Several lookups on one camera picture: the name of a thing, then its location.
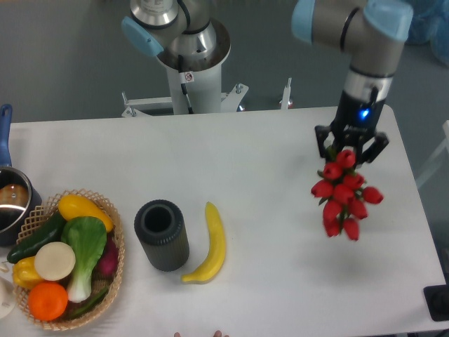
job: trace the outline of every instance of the bok choy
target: bok choy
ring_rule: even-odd
[[[79,303],[91,295],[92,271],[105,249],[106,228],[98,218],[78,217],[66,224],[61,241],[75,252],[76,262],[67,292],[69,301]]]

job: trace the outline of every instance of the banana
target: banana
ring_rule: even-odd
[[[209,229],[209,252],[200,266],[190,274],[181,276],[184,283],[207,283],[221,269],[226,256],[226,237],[217,207],[206,204],[206,222]]]

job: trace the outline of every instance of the gray floor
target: gray floor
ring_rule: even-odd
[[[296,107],[338,104],[349,56],[293,38],[296,1],[214,2],[213,15],[232,40],[223,91],[244,83],[250,87],[249,110],[276,109],[292,77]],[[128,13],[124,0],[0,1],[0,102],[13,104],[13,121],[118,118],[122,91],[128,99],[169,96],[163,68],[130,47],[121,33]],[[444,138],[448,88],[449,68],[430,47],[406,46],[387,103],[415,173]],[[420,190],[438,251],[449,248],[448,168],[446,160]]]

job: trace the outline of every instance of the blue handle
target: blue handle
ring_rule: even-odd
[[[12,166],[11,155],[9,154],[9,130],[13,107],[9,104],[0,107],[0,166]]]
[[[161,44],[136,21],[125,17],[121,22],[121,30],[131,44],[146,56],[154,57],[163,52]]]
[[[299,0],[292,16],[293,35],[312,44],[312,25],[314,20],[315,0]]]
[[[413,18],[413,8],[399,0],[368,0],[365,19],[389,38],[405,42]]]

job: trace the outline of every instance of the blue indicator light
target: blue indicator light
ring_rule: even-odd
[[[360,119],[363,121],[369,114],[370,114],[370,110],[369,109],[364,109],[361,110],[358,115],[360,116]]]

